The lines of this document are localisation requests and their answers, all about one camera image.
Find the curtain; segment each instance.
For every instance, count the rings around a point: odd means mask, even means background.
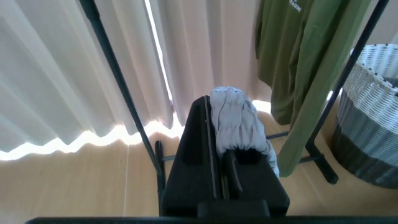
[[[269,101],[256,76],[257,0],[149,0],[178,120],[216,86],[235,86]]]
[[[144,1],[96,1],[143,124],[172,125]],[[78,1],[0,3],[0,150],[136,127]]]

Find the gray basket bottom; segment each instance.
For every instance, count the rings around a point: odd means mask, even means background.
[[[356,177],[380,187],[398,189],[398,167],[369,157],[341,132],[338,122],[331,151],[336,160]]]

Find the wicker basket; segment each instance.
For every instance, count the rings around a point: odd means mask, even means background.
[[[367,45],[343,87],[332,153],[360,179],[398,189],[398,45]]]

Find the white scrunched fabric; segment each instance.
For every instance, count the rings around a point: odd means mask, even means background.
[[[255,149],[267,156],[279,177],[275,150],[266,139],[256,107],[243,91],[230,86],[217,87],[210,93],[210,104],[218,155],[221,157],[227,149]]]

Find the wooden floor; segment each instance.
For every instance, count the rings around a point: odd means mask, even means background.
[[[267,134],[288,129],[268,114],[260,118]],[[280,180],[290,197],[288,215],[398,215],[398,190],[375,187],[344,170],[331,155],[328,138],[320,134],[316,144],[340,180],[327,183],[314,162],[298,165],[290,177]],[[152,143],[157,139],[163,140],[166,155],[175,154],[177,138],[150,137]],[[284,141],[285,137],[272,140],[276,151]],[[167,173],[171,165],[166,162]],[[76,153],[0,162],[0,223],[49,216],[157,215],[155,170],[142,144],[85,145]]]

